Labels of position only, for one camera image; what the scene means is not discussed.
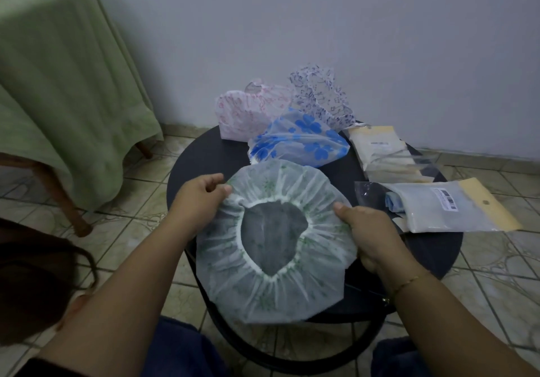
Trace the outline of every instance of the leg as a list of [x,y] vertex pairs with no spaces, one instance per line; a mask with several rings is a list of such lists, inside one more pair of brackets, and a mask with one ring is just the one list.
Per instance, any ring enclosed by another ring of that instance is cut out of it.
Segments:
[[139,141],[138,143],[135,144],[135,147],[141,151],[141,153],[144,155],[144,157],[146,159],[150,159],[152,158],[152,153],[150,152],[150,150],[146,147],[146,145],[143,144],[142,141]]
[[32,166],[32,171],[45,189],[47,189],[50,196],[58,203],[66,218],[71,222],[75,234],[78,237],[88,235],[92,231],[92,227],[80,216],[52,168],[44,163],[35,162]]

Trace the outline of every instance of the barcode label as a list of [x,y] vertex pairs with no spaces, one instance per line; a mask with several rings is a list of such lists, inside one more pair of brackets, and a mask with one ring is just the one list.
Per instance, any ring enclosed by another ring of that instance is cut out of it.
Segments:
[[371,145],[375,148],[390,149],[388,142],[371,142]]
[[442,209],[447,210],[449,212],[459,212],[457,209],[457,205],[454,201],[454,198],[448,193],[448,191],[444,188],[431,188],[433,192],[435,192],[435,195],[441,202]]

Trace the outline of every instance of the shower cap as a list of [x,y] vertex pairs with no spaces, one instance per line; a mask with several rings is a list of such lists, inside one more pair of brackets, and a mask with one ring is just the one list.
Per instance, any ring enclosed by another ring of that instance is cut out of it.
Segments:
[[197,277],[244,323],[308,319],[343,298],[356,259],[333,203],[350,203],[318,169],[267,160],[240,169],[233,193],[197,237]]

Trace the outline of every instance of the forearm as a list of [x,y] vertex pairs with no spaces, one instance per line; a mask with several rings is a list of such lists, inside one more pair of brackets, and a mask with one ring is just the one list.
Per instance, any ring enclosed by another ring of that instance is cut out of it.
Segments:
[[88,376],[138,375],[191,232],[162,222],[40,357]]
[[382,258],[377,271],[390,293],[420,276],[397,293],[394,304],[435,377],[538,376],[482,326],[442,282],[426,274],[409,251]]

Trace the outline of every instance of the bracelet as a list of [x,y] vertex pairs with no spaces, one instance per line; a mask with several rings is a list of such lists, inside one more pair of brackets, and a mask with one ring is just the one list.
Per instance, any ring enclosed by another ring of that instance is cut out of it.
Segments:
[[418,279],[420,279],[420,278],[423,278],[424,276],[429,275],[429,274],[431,274],[431,272],[430,272],[430,271],[427,271],[427,272],[425,272],[425,273],[423,273],[423,274],[421,274],[421,275],[415,276],[414,278],[410,278],[410,279],[407,280],[405,283],[399,285],[399,286],[395,289],[395,291],[392,292],[392,295],[390,296],[390,302],[391,302],[392,304],[394,303],[394,300],[395,300],[397,294],[398,294],[399,292],[401,292],[401,290],[402,290],[405,286],[410,285],[410,284],[411,284],[412,282],[414,282],[415,280],[418,280]]

